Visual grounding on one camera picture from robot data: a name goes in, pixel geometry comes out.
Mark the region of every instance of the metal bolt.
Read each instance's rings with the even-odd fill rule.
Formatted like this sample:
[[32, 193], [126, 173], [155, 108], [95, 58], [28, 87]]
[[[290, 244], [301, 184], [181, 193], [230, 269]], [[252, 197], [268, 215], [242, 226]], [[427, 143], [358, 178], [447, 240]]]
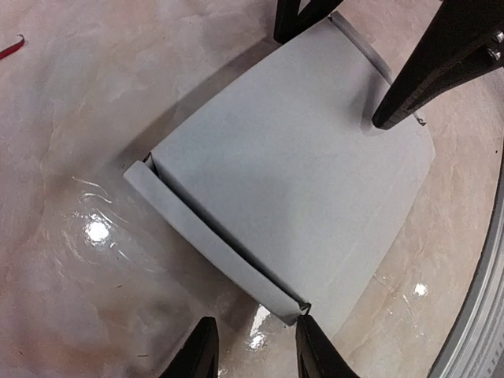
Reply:
[[504, 33], [502, 31], [498, 31], [491, 38], [495, 43], [502, 43], [504, 41]]
[[501, 58], [501, 52], [494, 50], [494, 49], [487, 49], [488, 55], [490, 55], [492, 58], [494, 58], [495, 61], [500, 60]]

